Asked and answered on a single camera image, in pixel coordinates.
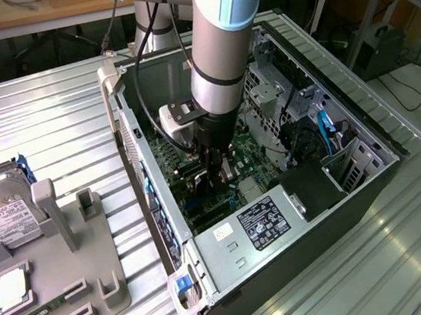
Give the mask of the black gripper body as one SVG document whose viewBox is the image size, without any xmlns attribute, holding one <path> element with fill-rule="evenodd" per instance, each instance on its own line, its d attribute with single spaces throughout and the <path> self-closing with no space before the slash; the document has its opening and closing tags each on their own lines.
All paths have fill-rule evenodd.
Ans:
<svg viewBox="0 0 421 315">
<path fill-rule="evenodd" d="M 194 121 L 194 141 L 197 153 L 206 150 L 226 152 L 234 136 L 238 110 L 225 115 L 208 113 Z"/>
</svg>

